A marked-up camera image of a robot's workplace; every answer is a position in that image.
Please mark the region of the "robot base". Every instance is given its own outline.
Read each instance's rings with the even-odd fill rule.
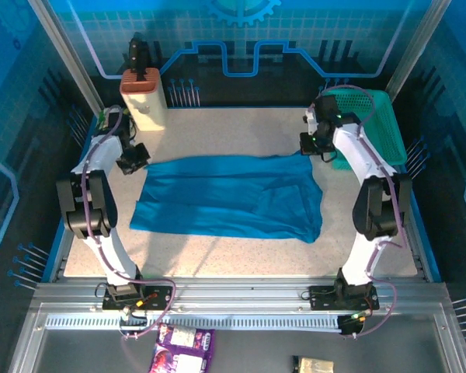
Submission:
[[[118,299],[115,301],[106,291],[103,297],[102,309],[104,311],[119,311],[126,306],[136,305],[138,301],[143,301],[143,304],[137,308],[141,311],[164,311],[171,299],[172,287],[170,286],[145,286],[141,287],[141,297]]]
[[[366,296],[339,297],[334,286],[310,286],[309,302],[312,311],[366,311],[380,309],[376,288],[370,287]]]

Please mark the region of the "purple package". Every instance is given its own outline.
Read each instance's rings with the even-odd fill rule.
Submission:
[[[148,373],[207,373],[214,331],[160,324]]]

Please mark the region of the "small package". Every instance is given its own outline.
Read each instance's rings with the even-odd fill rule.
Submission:
[[[294,356],[293,373],[333,373],[333,361]]]
[[[214,331],[160,324],[149,373],[207,373]]]

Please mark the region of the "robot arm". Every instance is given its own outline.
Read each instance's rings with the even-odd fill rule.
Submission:
[[[334,292],[341,308],[353,299],[368,299],[375,291],[372,273],[383,252],[384,244],[397,235],[398,226],[391,191],[384,171],[391,177],[398,196],[399,215],[404,225],[408,220],[411,180],[389,166],[370,143],[355,113],[341,113],[334,96],[320,96],[306,110],[304,122],[308,132],[301,134],[301,151],[320,155],[325,162],[342,152],[360,184],[353,208],[357,230],[352,251],[340,268]],[[324,154],[333,156],[325,160]]]
[[[109,113],[107,118],[109,128],[101,131],[102,134],[91,140],[89,150],[99,144],[104,138],[103,133],[107,133],[110,129],[112,114],[114,113]],[[88,234],[81,190],[82,170],[90,151],[70,174],[57,181],[57,194],[64,226],[74,232],[76,237],[82,239],[95,253],[107,276],[107,290],[115,302],[127,298],[141,298],[140,287],[123,278],[137,279],[140,272],[128,256],[117,234],[117,207],[107,175],[114,164],[117,164],[124,174],[129,174],[145,166],[150,158],[143,144],[134,147],[128,140],[129,118],[126,119],[128,125],[123,125],[121,131],[116,131],[100,144],[88,164],[90,223],[93,234],[100,244]],[[102,248],[106,261],[119,275],[106,265],[106,261],[100,255],[99,247]]]

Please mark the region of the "green basket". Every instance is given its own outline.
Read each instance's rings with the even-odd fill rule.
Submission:
[[[368,92],[373,96],[376,112],[364,124],[364,132],[390,166],[403,165],[407,160],[407,155],[390,98],[383,91],[370,89]],[[366,118],[373,109],[370,99],[356,89],[333,89],[325,93],[325,96],[327,95],[336,96],[336,102],[342,113],[354,112],[361,120]],[[338,152],[332,165],[334,169],[351,169],[341,152]]]

